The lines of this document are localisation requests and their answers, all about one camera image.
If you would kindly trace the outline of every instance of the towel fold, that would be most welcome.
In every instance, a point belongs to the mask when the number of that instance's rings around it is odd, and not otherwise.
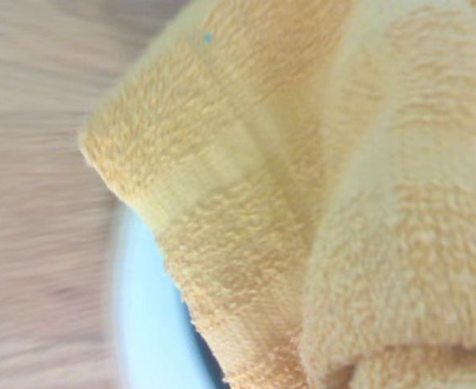
[[[199,0],[80,146],[233,389],[476,389],[476,0]]]

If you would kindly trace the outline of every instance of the light blue bowl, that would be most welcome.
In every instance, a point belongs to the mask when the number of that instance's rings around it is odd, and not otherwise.
[[[126,387],[217,389],[151,233],[127,207],[118,219],[114,337]]]

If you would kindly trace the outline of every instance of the wooden surface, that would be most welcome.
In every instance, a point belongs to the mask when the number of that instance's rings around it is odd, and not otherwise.
[[[116,387],[84,116],[182,0],[0,0],[0,389]]]

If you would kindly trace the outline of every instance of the folded towel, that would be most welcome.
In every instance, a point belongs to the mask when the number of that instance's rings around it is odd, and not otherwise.
[[[476,0],[199,0],[80,135],[233,389],[476,388]]]

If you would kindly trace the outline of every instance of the wooden table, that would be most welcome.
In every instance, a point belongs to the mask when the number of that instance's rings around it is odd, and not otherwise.
[[[84,116],[183,0],[0,0],[0,389],[116,387]]]

